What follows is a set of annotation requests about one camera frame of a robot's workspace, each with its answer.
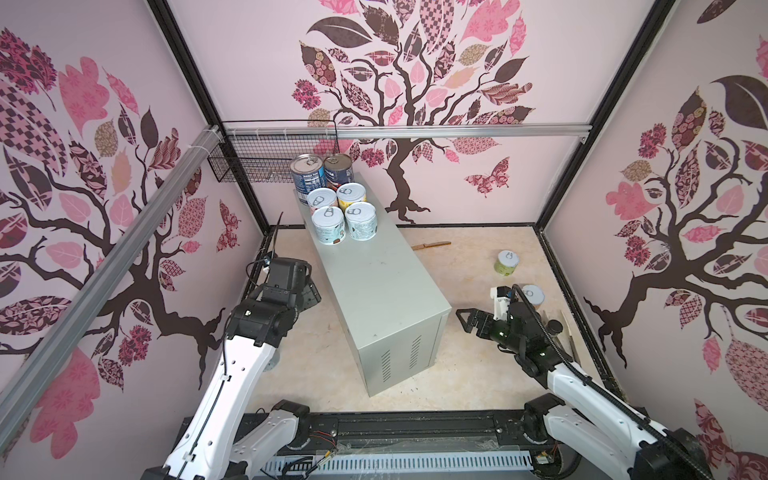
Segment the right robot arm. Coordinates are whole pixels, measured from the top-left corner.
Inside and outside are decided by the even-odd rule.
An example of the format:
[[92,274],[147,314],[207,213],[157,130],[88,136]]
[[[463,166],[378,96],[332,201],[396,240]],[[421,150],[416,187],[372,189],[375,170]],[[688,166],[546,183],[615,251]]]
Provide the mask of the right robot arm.
[[597,384],[561,347],[562,324],[544,319],[519,285],[492,293],[492,311],[464,308],[456,316],[465,332],[494,342],[546,388],[524,407],[527,440],[565,444],[611,479],[712,478],[696,437],[668,429]]

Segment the yellow labelled can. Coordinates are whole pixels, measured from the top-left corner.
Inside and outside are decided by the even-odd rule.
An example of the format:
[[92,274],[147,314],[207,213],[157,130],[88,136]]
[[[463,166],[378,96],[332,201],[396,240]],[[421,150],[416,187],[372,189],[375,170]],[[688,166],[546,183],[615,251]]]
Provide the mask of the yellow labelled can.
[[354,203],[367,201],[367,190],[364,185],[350,182],[340,185],[336,190],[338,206],[345,211]]

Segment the white green labelled can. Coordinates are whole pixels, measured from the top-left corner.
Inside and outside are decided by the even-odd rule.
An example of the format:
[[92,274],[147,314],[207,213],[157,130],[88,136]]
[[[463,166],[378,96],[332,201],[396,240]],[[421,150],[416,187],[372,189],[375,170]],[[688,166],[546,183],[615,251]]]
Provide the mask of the white green labelled can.
[[346,235],[345,217],[336,206],[317,209],[311,216],[317,240],[323,245],[337,245]]

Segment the pale blue labelled can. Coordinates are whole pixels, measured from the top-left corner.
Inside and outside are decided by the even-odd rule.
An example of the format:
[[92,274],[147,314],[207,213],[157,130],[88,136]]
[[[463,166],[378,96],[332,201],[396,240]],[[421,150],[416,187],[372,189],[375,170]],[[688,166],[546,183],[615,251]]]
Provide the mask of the pale blue labelled can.
[[376,208],[368,202],[355,202],[345,210],[345,218],[351,237],[355,241],[371,240],[377,233]]

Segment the pink labelled can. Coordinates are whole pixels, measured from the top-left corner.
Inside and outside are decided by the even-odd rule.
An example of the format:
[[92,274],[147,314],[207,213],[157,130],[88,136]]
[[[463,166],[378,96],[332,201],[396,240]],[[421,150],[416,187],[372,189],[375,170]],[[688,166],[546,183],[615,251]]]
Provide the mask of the pink labelled can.
[[306,201],[311,213],[324,207],[338,205],[336,191],[331,188],[317,188],[311,191],[307,194]]

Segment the dark red labelled can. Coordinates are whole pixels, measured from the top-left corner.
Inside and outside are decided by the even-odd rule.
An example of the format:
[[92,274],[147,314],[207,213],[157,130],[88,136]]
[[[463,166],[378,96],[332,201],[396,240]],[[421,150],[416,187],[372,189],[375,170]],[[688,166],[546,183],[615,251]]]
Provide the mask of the dark red labelled can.
[[354,182],[353,160],[344,153],[329,155],[324,160],[326,185],[332,190]]

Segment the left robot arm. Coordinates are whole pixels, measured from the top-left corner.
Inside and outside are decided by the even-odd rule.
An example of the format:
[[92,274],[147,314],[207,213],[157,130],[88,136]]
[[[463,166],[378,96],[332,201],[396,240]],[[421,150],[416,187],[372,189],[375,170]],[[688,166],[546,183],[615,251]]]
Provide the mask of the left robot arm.
[[249,399],[301,312],[321,297],[303,260],[275,257],[264,283],[231,312],[219,364],[173,451],[145,479],[250,479],[284,447],[309,436],[308,406],[282,400],[243,437]]

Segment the orange labelled can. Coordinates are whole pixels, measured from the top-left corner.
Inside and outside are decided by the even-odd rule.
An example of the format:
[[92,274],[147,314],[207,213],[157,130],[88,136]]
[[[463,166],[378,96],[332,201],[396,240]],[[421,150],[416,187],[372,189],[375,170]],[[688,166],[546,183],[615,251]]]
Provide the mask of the orange labelled can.
[[528,300],[528,302],[534,308],[540,307],[546,299],[546,296],[543,290],[537,285],[533,285],[533,284],[524,285],[522,287],[522,291],[526,299]]

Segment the large blue labelled can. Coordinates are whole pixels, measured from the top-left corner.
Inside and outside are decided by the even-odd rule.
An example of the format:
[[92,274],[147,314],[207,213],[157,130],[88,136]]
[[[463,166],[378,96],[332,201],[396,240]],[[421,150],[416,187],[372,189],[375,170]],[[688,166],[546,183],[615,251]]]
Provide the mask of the large blue labelled can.
[[326,187],[324,160],[316,154],[298,155],[290,164],[298,199],[306,204],[308,195]]

